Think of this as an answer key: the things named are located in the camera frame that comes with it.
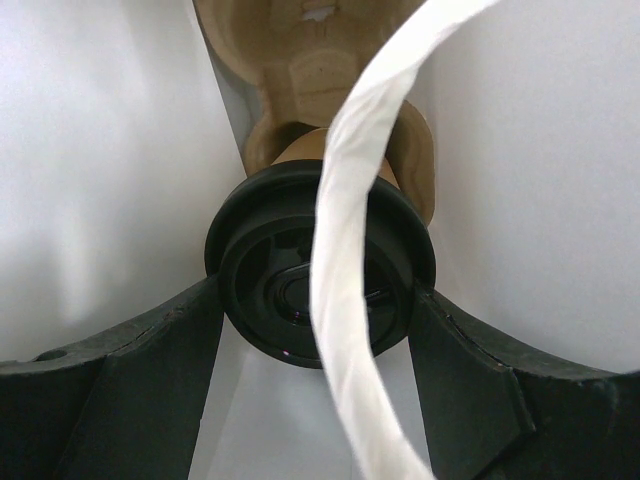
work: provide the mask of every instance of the tan plastic tray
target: tan plastic tray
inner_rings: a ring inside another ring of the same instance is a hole
[[[243,153],[247,175],[328,127],[358,76],[420,0],[195,0],[205,38],[260,95]],[[404,102],[386,152],[400,189],[428,224],[434,158],[422,115]]]

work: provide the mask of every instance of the white strap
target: white strap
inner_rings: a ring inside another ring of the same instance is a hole
[[[311,259],[312,324],[338,415],[367,480],[434,478],[402,432],[369,346],[367,195],[420,65],[497,1],[428,0],[367,66],[327,137]]]

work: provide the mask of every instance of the white cable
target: white cable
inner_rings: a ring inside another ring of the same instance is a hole
[[[364,70],[327,136],[311,258],[312,325],[338,415],[367,480],[434,478],[404,436],[369,346],[367,196],[420,65],[464,22],[497,2],[428,0]]]

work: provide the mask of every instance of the white strip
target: white strip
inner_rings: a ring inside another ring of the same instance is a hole
[[[338,415],[367,480],[434,478],[402,432],[369,346],[367,195],[420,65],[497,1],[428,0],[367,66],[327,136],[311,259],[312,323]]]

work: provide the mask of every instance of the round black object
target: round black object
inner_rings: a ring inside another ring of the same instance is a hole
[[[274,165],[240,184],[207,236],[207,275],[218,275],[225,311],[264,353],[321,368],[309,316],[309,263],[322,164]],[[365,298],[374,355],[402,340],[414,277],[435,283],[428,233],[404,195],[377,179],[369,195]]]

